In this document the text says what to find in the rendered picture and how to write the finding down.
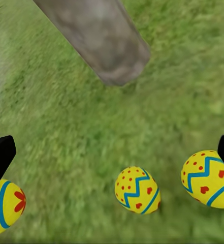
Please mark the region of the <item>easter egg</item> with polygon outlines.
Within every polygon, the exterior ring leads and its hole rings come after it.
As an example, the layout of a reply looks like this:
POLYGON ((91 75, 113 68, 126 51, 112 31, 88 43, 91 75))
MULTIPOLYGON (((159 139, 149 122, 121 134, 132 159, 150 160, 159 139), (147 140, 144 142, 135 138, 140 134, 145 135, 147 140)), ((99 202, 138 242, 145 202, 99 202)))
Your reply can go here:
POLYGON ((155 180, 140 167, 129 167, 119 174, 115 195, 121 205, 141 215, 155 212, 161 204, 161 193, 155 180))
POLYGON ((0 234, 10 228, 26 206, 25 193, 11 181, 0 180, 0 234))
POLYGON ((189 157, 181 169, 181 180, 198 201, 224 208, 224 162, 217 151, 200 151, 189 157))

